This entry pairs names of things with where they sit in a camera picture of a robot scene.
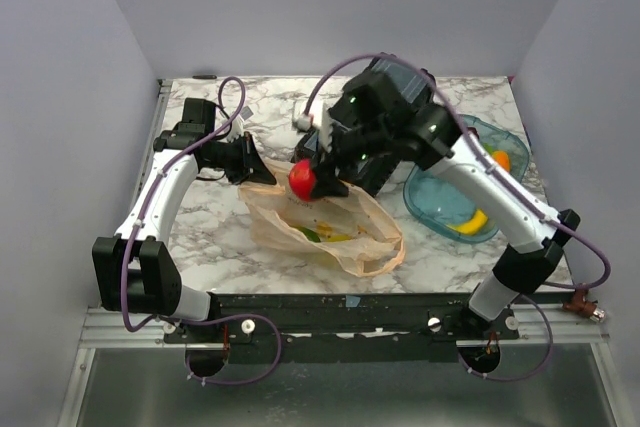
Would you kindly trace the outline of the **peach plastic bag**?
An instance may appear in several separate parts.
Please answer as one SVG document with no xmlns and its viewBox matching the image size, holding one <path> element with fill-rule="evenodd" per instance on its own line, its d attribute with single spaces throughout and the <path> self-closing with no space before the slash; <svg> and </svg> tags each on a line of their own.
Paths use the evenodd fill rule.
<svg viewBox="0 0 640 427">
<path fill-rule="evenodd" d="M 363 189 L 349 185 L 347 197 L 304 202 L 289 187 L 291 163 L 268 159 L 266 165 L 276 178 L 275 185 L 244 182 L 238 187 L 256 244 L 292 255 L 308 255 L 324 264 L 334 262 L 355 277 L 386 274 L 403 263 L 406 246 L 400 226 Z M 294 226 L 314 230 L 321 242 L 308 241 Z M 346 234 L 353 240 L 326 242 L 332 234 Z"/>
</svg>

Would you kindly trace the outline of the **yellow green fake starfruit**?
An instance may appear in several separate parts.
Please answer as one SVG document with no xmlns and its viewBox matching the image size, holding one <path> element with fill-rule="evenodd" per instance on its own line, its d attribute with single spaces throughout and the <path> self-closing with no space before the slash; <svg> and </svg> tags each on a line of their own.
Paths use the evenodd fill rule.
<svg viewBox="0 0 640 427">
<path fill-rule="evenodd" d="M 332 234 L 325 238 L 326 242 L 344 242 L 349 240 L 353 240 L 353 237 L 346 234 Z"/>
</svg>

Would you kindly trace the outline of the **green red fake mango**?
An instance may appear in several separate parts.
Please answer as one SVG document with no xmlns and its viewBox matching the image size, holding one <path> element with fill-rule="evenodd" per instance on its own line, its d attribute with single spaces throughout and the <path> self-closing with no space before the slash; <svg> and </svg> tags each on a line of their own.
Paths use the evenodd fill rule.
<svg viewBox="0 0 640 427">
<path fill-rule="evenodd" d="M 302 226 L 294 226 L 294 229 L 301 232 L 305 236 L 305 238 L 310 242 L 314 242 L 314 243 L 321 242 L 321 237 L 314 230 L 311 230 L 309 228 L 302 227 Z"/>
</svg>

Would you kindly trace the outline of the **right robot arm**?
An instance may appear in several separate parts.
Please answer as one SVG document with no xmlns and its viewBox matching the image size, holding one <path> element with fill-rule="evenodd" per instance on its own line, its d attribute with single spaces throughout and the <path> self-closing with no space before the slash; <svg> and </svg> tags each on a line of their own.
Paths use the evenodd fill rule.
<svg viewBox="0 0 640 427">
<path fill-rule="evenodd" d="M 397 74 L 367 67 L 343 86 L 334 105 L 313 113 L 307 104 L 294 124 L 300 130 L 315 130 L 319 145 L 311 161 L 313 182 L 300 196 L 346 196 L 337 172 L 363 156 L 392 155 L 455 186 L 508 240 L 459 317 L 462 331 L 480 339 L 494 330 L 496 318 L 512 301 L 534 293 L 551 276 L 580 217 L 531 194 L 483 148 L 459 116 L 433 97 L 433 79 L 423 69 Z"/>
</svg>

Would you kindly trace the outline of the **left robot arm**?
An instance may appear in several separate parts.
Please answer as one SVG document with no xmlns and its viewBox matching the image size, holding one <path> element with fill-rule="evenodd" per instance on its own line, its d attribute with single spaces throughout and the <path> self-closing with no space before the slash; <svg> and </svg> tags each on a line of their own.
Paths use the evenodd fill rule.
<svg viewBox="0 0 640 427">
<path fill-rule="evenodd" d="M 184 285 L 168 250 L 169 236 L 184 195 L 204 169 L 223 171 L 238 185 L 273 185 L 250 133 L 221 139 L 216 103 L 188 98 L 182 119 L 153 143 L 151 174 L 132 212 L 111 237 L 99 237 L 92 259 L 102 306 L 108 311 L 178 319 L 201 342 L 222 327 L 214 294 Z"/>
</svg>

